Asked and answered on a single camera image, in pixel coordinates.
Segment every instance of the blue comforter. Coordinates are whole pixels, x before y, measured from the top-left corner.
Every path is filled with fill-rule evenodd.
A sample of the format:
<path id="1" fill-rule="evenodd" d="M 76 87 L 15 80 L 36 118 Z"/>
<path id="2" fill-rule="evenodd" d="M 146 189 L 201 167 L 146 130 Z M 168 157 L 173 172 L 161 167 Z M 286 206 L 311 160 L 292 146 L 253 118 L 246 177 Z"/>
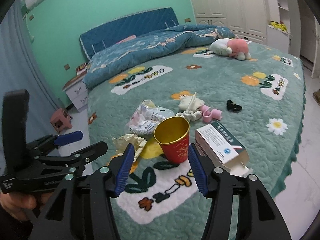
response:
<path id="1" fill-rule="evenodd" d="M 92 57 L 83 81 L 92 89 L 121 71 L 186 47 L 203 46 L 217 39 L 234 38 L 227 28 L 215 25 L 178 25 L 115 44 Z"/>

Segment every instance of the green quilted bedspread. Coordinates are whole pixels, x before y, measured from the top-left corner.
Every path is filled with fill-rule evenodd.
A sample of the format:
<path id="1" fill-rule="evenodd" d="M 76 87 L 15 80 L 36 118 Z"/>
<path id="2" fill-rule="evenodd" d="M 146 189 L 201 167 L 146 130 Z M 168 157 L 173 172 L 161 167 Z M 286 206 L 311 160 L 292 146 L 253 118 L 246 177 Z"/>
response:
<path id="1" fill-rule="evenodd" d="M 193 95 L 222 110 L 221 123 L 247 148 L 248 168 L 275 197 L 296 161 L 304 110 L 300 59 L 257 43 L 249 44 L 250 61 L 189 48 L 126 70 L 89 92 L 90 143 L 108 143 L 93 169 L 115 154 L 112 137 L 124 127 L 143 99 L 177 113 L 180 99 Z M 230 99 L 243 107 L 228 112 Z M 190 123 L 190 142 L 205 124 Z M 137 160 L 125 192 L 112 200 L 121 239 L 201 239 L 211 200 L 196 188 L 188 161 L 172 165 L 160 153 Z M 236 206 L 229 238 L 236 233 Z"/>

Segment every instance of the gold cup rim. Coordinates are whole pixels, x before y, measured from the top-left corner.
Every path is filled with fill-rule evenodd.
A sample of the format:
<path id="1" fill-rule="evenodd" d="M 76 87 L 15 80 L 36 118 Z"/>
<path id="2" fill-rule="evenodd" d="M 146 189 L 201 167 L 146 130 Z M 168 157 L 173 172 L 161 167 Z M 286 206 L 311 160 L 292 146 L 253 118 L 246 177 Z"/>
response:
<path id="1" fill-rule="evenodd" d="M 188 124 L 188 129 L 187 129 L 187 131 L 184 133 L 184 135 L 182 135 L 179 139 L 176 139 L 175 141 L 170 142 L 170 143 L 161 143 L 161 142 L 159 142 L 158 139 L 156 138 L 156 135 L 155 135 L 156 130 L 157 130 L 158 126 L 161 125 L 161 123 L 163 123 L 163 122 L 165 122 L 165 121 L 167 121 L 167 120 L 169 120 L 169 119 L 171 119 L 171 118 L 182 118 L 183 120 L 185 120 L 185 121 L 187 122 L 187 124 Z M 174 143 L 182 140 L 183 138 L 185 138 L 185 136 L 189 133 L 189 131 L 190 131 L 190 123 L 189 123 L 186 119 L 184 119 L 184 118 L 181 117 L 181 116 L 172 116 L 172 117 L 169 117 L 169 118 L 167 118 L 167 119 L 164 119 L 163 121 L 161 121 L 161 122 L 156 126 L 155 130 L 153 131 L 153 137 L 155 138 L 155 140 L 157 141 L 157 143 L 160 144 L 160 145 L 170 145 L 170 144 L 174 144 Z"/>

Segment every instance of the blue curtain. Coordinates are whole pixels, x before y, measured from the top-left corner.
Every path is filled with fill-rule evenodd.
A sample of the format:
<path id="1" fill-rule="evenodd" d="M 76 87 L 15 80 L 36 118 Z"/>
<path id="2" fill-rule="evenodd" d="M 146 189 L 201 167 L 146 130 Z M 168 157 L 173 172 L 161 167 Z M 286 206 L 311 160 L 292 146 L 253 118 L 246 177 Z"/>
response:
<path id="1" fill-rule="evenodd" d="M 20 0 L 11 6 L 0 24 L 0 117 L 3 96 L 7 91 L 27 89 L 30 94 L 27 119 L 27 142 L 54 134 L 50 117 L 59 102 L 39 71 L 31 50 L 25 24 L 22 21 Z M 0 133 L 0 175 L 5 162 Z"/>

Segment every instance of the stuffed animal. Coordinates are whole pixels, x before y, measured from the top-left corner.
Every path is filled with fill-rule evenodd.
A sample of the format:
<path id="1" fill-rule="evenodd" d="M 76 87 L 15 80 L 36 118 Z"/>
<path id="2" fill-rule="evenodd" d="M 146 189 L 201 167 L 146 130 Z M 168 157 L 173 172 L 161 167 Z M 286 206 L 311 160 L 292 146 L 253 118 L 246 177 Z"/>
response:
<path id="1" fill-rule="evenodd" d="M 212 43 L 209 50 L 220 56 L 235 57 L 238 60 L 251 59 L 249 47 L 243 39 L 218 39 Z"/>

